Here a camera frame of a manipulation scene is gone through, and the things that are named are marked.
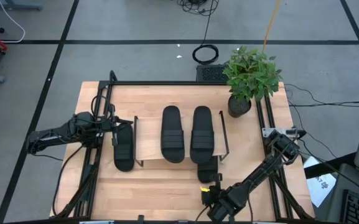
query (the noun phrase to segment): wooden table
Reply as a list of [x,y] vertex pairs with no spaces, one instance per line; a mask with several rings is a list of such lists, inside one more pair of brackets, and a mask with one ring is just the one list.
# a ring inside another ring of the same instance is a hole
[[[90,111],[90,103],[96,95],[98,82],[84,82],[78,97],[76,113]],[[160,151],[160,131],[162,110],[168,105],[180,109],[185,144],[190,143],[193,111],[197,106],[208,106],[213,117],[223,111],[228,135],[230,154],[219,165],[223,174],[222,187],[227,188],[242,181],[264,159],[261,131],[255,102],[250,111],[240,118],[232,118],[227,113],[230,93],[228,86],[208,85],[116,85],[113,87],[111,102],[116,107],[116,115],[122,119],[139,118],[137,154],[143,159],[144,167],[135,164],[129,172],[120,172],[114,166],[111,133],[105,135],[100,171],[96,185],[92,219],[95,220],[136,220],[145,215],[145,220],[195,220],[204,208],[200,199],[201,184],[197,179],[197,166],[190,158],[180,164],[171,164],[156,153]],[[287,104],[284,85],[271,98],[274,120],[277,127],[292,127],[292,119]],[[262,102],[266,126],[268,116]],[[215,126],[215,150],[222,152],[221,129]],[[65,159],[79,144],[67,146]],[[82,172],[85,150],[80,151],[67,164],[57,195],[57,210],[61,211],[78,188]],[[305,211],[314,216],[309,190],[305,179],[301,158],[284,168],[287,184],[293,196]],[[281,215],[286,216],[282,195],[277,188],[281,204]],[[269,182],[265,180],[250,196],[254,220],[274,221]],[[204,213],[200,220],[208,220]],[[248,206],[236,216],[236,221],[249,221]]]

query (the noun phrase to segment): slide sandal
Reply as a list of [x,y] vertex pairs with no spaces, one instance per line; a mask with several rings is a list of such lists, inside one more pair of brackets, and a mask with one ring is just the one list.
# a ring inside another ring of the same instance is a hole
[[179,163],[185,159],[184,131],[176,106],[167,106],[162,112],[161,153],[172,163]]
[[214,153],[214,130],[211,111],[206,106],[198,106],[193,115],[190,158],[196,164],[208,162]]
[[208,162],[197,165],[198,180],[203,183],[213,182],[214,175],[218,173],[218,156],[213,156]]
[[118,144],[114,147],[114,164],[122,172],[134,168],[133,129],[130,124],[120,124],[117,132]]

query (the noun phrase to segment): black pot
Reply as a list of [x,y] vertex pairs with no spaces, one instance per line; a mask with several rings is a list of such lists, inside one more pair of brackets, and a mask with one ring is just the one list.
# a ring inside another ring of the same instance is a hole
[[234,96],[230,96],[228,100],[228,112],[229,115],[238,118],[241,115],[247,113],[251,109],[251,102],[246,98],[236,99]]

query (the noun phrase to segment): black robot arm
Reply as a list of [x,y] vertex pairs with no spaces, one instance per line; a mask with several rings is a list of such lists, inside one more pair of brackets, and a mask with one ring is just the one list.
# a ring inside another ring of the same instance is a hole
[[246,206],[249,194],[271,174],[276,175],[276,171],[283,165],[292,164],[299,155],[299,146],[277,131],[273,131],[264,144],[271,150],[270,154],[244,181],[235,183],[226,190],[221,190],[216,185],[210,186],[208,192],[202,192],[203,204],[210,207],[207,215],[213,223],[221,223],[227,215],[234,221],[234,216]]
[[89,113],[81,112],[73,115],[59,128],[52,128],[43,131],[34,131],[26,139],[26,149],[30,154],[35,154],[49,146],[81,142],[84,145],[95,142],[96,137],[105,132],[113,132],[113,145],[116,144],[116,133],[119,128],[116,123],[132,124],[114,116],[114,106],[111,105],[111,112],[108,118],[98,120]]

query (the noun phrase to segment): gray floor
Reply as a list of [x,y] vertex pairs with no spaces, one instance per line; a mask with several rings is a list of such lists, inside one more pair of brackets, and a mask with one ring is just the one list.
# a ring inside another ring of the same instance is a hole
[[[73,1],[37,1],[44,9],[9,11],[26,29],[25,40],[59,40]],[[274,0],[221,1],[211,17],[208,39],[263,39]],[[359,1],[347,0],[359,26]],[[206,17],[183,12],[175,1],[80,0],[68,40],[202,39]],[[20,30],[0,11],[2,39],[17,39]],[[270,39],[357,40],[339,0],[285,0],[278,10]],[[72,115],[80,85],[108,78],[119,80],[195,80],[197,45],[65,45],[37,129],[61,125]],[[239,45],[217,45],[223,63]],[[0,204],[51,66],[56,45],[9,45],[0,63],[6,82],[0,85]],[[321,101],[359,100],[359,45],[268,45],[283,69],[285,83],[311,91]],[[201,59],[211,57],[201,51]],[[294,104],[311,104],[310,96],[288,87]],[[294,124],[301,126],[295,111]],[[359,108],[324,106],[300,108],[304,128],[336,156],[354,152],[359,139]],[[308,148],[323,159],[332,155],[305,138]],[[64,146],[46,154],[63,157]],[[47,218],[61,163],[28,156],[5,222]],[[322,207],[317,210],[323,217]]]

